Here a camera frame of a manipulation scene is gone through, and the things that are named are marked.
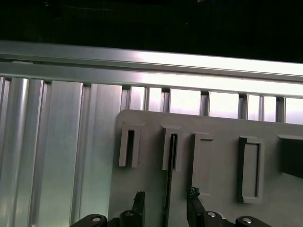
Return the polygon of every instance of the gray plastic plate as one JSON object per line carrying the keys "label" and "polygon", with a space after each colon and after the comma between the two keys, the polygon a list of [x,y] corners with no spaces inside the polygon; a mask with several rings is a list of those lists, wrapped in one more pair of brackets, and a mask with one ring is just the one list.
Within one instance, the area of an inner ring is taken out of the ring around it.
{"label": "gray plastic plate", "polygon": [[206,210],[231,222],[249,215],[273,227],[302,226],[303,126],[133,110],[116,121],[109,216],[145,191],[145,226],[163,226],[171,134],[178,143],[168,226],[188,226],[192,186]]}

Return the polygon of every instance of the corrugated metal panel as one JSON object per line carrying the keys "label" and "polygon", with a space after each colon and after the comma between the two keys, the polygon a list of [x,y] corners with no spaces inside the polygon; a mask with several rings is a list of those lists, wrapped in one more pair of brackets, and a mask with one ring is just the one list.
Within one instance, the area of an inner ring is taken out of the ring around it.
{"label": "corrugated metal panel", "polygon": [[[300,83],[7,62],[0,67],[0,75],[13,78],[0,78],[3,227],[67,227],[90,213],[106,215],[115,121],[124,109],[303,123]],[[42,76],[52,82],[23,79]]]}

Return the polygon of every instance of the screw head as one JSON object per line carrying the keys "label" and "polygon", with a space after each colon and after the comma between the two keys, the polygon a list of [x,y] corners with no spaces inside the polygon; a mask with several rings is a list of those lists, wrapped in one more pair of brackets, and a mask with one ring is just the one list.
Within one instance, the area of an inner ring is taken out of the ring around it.
{"label": "screw head", "polygon": [[131,211],[129,211],[129,212],[127,212],[125,215],[126,215],[126,216],[133,216],[134,214],[133,214]]}
{"label": "screw head", "polygon": [[216,217],[216,214],[213,213],[213,212],[208,212],[207,215],[210,216],[210,217],[212,217],[212,218]]}
{"label": "screw head", "polygon": [[101,218],[99,218],[99,217],[96,217],[96,218],[92,219],[92,221],[94,221],[94,222],[97,222],[97,221],[100,221],[100,220],[101,220]]}
{"label": "screw head", "polygon": [[249,218],[243,218],[242,221],[246,222],[247,224],[252,223],[252,220],[250,220]]}

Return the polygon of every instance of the metal frame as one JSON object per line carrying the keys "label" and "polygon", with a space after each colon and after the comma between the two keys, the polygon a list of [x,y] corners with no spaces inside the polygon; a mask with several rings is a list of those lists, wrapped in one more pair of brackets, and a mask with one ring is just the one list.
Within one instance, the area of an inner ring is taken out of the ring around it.
{"label": "metal frame", "polygon": [[297,63],[8,41],[0,41],[0,47],[0,59],[303,81],[303,64]]}

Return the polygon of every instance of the dark background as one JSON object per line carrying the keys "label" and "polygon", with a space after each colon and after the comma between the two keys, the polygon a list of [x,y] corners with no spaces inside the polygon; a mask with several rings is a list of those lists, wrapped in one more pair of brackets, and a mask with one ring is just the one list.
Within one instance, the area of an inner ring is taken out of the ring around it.
{"label": "dark background", "polygon": [[303,62],[303,1],[17,0],[0,39]]}

